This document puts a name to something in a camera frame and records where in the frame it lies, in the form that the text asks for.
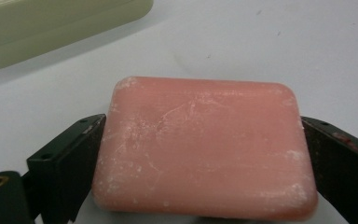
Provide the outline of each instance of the white table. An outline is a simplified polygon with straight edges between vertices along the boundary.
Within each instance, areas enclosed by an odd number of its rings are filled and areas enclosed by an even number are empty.
[[[358,1],[156,0],[144,18],[0,69],[0,171],[78,119],[106,113],[128,76],[281,82],[303,116],[358,137]],[[76,223],[266,223],[109,213]],[[306,223],[346,223],[322,198]]]

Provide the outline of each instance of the white surface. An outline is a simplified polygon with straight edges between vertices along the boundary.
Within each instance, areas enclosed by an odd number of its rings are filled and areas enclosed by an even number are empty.
[[[156,0],[144,18],[0,70],[0,171],[78,119],[106,113],[128,76],[281,82],[301,114],[358,137],[358,1]],[[88,197],[76,223],[266,223],[113,214]],[[321,200],[306,223],[346,223]]]

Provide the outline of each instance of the soap bar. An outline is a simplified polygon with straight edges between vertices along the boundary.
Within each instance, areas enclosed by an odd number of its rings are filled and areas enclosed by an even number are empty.
[[[0,0],[0,68],[143,17],[153,0]]]
[[[128,77],[115,86],[92,184],[112,211],[303,220],[317,193],[282,84]]]

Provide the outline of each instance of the bar of soap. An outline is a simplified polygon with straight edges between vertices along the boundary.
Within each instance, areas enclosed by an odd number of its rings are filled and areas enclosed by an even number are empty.
[[[92,184],[112,211],[303,220],[317,193],[282,84],[128,77],[115,87]]]

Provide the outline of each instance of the black holder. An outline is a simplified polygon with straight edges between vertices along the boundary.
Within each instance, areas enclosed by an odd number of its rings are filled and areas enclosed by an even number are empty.
[[[358,138],[321,120],[302,121],[318,191],[358,224]]]
[[[81,119],[27,159],[29,172],[0,173],[0,224],[75,221],[94,176],[105,115]]]

